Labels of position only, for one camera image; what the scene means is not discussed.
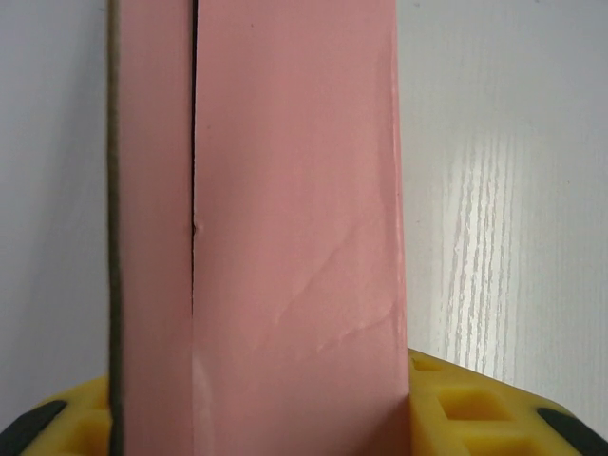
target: cardboard layer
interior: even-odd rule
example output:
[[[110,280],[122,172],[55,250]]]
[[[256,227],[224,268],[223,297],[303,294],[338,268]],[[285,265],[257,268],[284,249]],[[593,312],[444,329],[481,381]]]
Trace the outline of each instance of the cardboard layer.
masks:
[[[196,455],[407,454],[395,36],[394,0],[199,0]]]
[[[115,447],[188,455],[191,2],[123,0],[112,3],[111,18],[110,370],[117,429],[123,425],[123,446]]]

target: pink paper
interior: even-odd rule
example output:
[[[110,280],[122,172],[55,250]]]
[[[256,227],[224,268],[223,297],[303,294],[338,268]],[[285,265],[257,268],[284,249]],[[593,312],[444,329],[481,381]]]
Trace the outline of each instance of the pink paper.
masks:
[[[113,30],[126,456],[192,454],[190,5],[120,1]]]
[[[394,0],[199,0],[197,53],[194,453],[407,454]]]

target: pink sheet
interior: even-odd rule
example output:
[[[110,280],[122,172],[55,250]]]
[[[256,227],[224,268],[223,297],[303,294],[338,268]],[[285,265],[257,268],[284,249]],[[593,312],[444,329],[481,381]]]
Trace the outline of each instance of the pink sheet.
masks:
[[[196,455],[407,454],[394,9],[199,1]]]
[[[124,454],[185,456],[192,454],[191,1],[118,5]]]

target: pink cardboard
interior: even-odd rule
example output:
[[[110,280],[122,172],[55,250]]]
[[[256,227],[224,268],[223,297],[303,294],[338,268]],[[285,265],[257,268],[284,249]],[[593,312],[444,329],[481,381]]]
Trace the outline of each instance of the pink cardboard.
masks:
[[[191,3],[112,2],[128,456],[192,454]]]
[[[394,0],[199,0],[198,456],[407,454],[395,36]]]

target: white wood grain surface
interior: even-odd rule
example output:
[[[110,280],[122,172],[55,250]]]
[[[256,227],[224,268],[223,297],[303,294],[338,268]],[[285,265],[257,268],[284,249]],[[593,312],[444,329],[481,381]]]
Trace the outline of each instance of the white wood grain surface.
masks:
[[[105,370],[105,1],[0,0],[0,428]],[[409,344],[608,435],[608,4],[399,3]]]

